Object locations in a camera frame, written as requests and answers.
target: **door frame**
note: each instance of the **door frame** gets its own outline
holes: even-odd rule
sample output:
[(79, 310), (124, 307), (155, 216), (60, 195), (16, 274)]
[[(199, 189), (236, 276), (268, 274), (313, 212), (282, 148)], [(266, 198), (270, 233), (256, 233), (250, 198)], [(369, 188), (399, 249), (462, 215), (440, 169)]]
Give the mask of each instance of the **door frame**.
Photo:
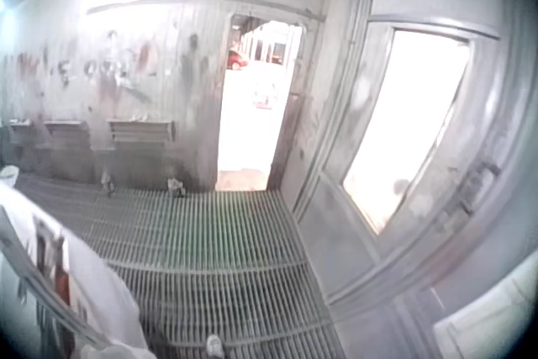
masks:
[[(286, 107), (284, 109), (284, 115), (282, 116), (282, 122), (280, 125), (280, 132), (275, 147), (275, 152), (272, 158), (271, 170), (267, 180), (267, 190), (274, 190), (280, 187), (282, 181), (284, 169), (286, 166), (287, 156), (292, 148), (293, 138), (295, 137), (295, 131), (297, 129), (298, 113), (303, 101), (303, 93), (307, 88), (307, 81), (310, 77), (311, 60), (314, 58), (314, 54), (317, 52), (316, 44), (319, 33), (319, 26), (324, 22), (324, 18), (309, 18), (301, 14), (289, 13), (284, 10), (277, 10), (274, 8), (253, 8), (245, 7), (245, 9), (235, 8), (234, 11), (228, 13), (226, 18), (226, 24), (224, 26), (224, 34), (220, 54), (222, 55), (220, 60), (219, 73), (217, 75), (217, 83), (219, 89), (220, 108), (219, 108), (219, 137), (220, 139), (220, 120), (222, 114), (222, 101), (224, 97), (224, 79), (226, 76), (226, 61), (228, 55), (229, 45), (231, 43), (230, 31), (232, 27), (232, 19), (235, 15), (244, 15), (249, 17), (261, 18), (266, 21), (277, 21), (288, 25), (295, 25), (301, 27), (303, 30), (301, 34), (301, 41), (298, 47), (297, 58), (295, 66), (293, 67), (292, 80), (290, 82), (290, 88), (287, 93)], [(219, 164), (219, 148), (217, 147), (217, 165)]]

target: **window frame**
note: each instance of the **window frame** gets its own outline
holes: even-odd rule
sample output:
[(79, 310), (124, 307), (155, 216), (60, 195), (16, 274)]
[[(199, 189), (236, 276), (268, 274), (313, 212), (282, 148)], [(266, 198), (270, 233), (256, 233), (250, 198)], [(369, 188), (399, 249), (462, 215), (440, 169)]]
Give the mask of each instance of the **window frame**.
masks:
[[(456, 90), (453, 109), (445, 133), (432, 147), (406, 195), (385, 227), (377, 233), (366, 215), (344, 189), (344, 180), (364, 134), (390, 59), (397, 30), (449, 37), (467, 43), (469, 60)], [(335, 185), (346, 210), (356, 223), (362, 239), (373, 245), (380, 256), (390, 253), (402, 242), (424, 231), (431, 220), (458, 190), (473, 160), (482, 149), (495, 112), (498, 91), (492, 91), (498, 39), (478, 33), (433, 24), (370, 22), (353, 89), (340, 121), (333, 149), (324, 165), (324, 175)]]

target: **small object on floor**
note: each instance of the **small object on floor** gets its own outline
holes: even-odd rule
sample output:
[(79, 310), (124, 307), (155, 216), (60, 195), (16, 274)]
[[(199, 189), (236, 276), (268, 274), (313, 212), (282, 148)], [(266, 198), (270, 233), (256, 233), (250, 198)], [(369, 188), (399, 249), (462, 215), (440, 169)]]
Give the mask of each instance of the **small object on floor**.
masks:
[(0, 182), (3, 182), (10, 188), (15, 188), (18, 178), (18, 167), (17, 166), (5, 166), (0, 171)]
[(208, 359), (224, 359), (224, 349), (222, 341), (217, 335), (210, 335), (206, 344)]
[(110, 198), (114, 192), (114, 183), (107, 171), (104, 171), (101, 176), (101, 185), (103, 185), (103, 191), (107, 194), (107, 197)]
[(181, 181), (176, 178), (168, 178), (168, 194), (173, 198), (185, 198), (187, 190)]

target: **white protective suit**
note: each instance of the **white protective suit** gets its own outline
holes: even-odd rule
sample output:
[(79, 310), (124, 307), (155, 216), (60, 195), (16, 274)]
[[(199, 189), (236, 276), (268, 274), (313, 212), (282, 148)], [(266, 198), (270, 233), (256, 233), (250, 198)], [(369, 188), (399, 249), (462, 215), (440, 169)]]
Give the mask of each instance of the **white protective suit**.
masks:
[(76, 283), (79, 300), (87, 306), (88, 324), (105, 335), (113, 344), (133, 349), (138, 356), (147, 351), (139, 308), (124, 281), (112, 271), (95, 252), (52, 216), (43, 211), (23, 194), (0, 181), (0, 204), (5, 209), (11, 225), (33, 262), (37, 259), (35, 218), (43, 222), (55, 237), (65, 238), (64, 269)]

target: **metal wall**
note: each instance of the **metal wall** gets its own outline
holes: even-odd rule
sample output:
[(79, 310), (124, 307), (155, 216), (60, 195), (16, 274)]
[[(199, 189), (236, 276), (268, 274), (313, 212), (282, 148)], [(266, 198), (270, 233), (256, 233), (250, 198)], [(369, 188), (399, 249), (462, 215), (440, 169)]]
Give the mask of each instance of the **metal wall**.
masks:
[[(192, 190), (213, 188), (231, 16), (252, 14), (306, 29), (293, 84), (301, 93), (323, 3), (24, 0), (2, 16), (1, 116), (5, 124), (29, 119), (34, 133), (22, 141), (5, 129), (3, 138), (11, 141), (3, 158), (77, 181), (95, 181), (106, 168), (117, 183), (131, 186), (164, 187), (174, 175)], [(116, 63), (118, 75), (110, 71)], [(172, 130), (158, 151), (144, 142), (119, 150), (108, 119), (158, 122)], [(76, 150), (59, 149), (45, 127), (67, 120), (89, 133)]]
[[(322, 98), (325, 120), (316, 126), (310, 114), (301, 116), (294, 145), (308, 131), (312, 141), (292, 150), (282, 194), (347, 357), (438, 357), (434, 324), (486, 293), (538, 246), (530, 201), (538, 187), (530, 175), (538, 152), (530, 142), (538, 105), (535, 4), (354, 1), (343, 69)], [(472, 59), (425, 174), (375, 235), (342, 182), (375, 107), (395, 29), (464, 39)], [(359, 108), (351, 102), (357, 96)]]
[(304, 184), (314, 159), (315, 146), (332, 113), (334, 93), (344, 67), (343, 61), (350, 46), (351, 16), (356, 13), (357, 0), (325, 0), (326, 20), (317, 47), (319, 57), (313, 63), (314, 72), (305, 93), (298, 119), (297, 134), (287, 156), (281, 191), (292, 208)]

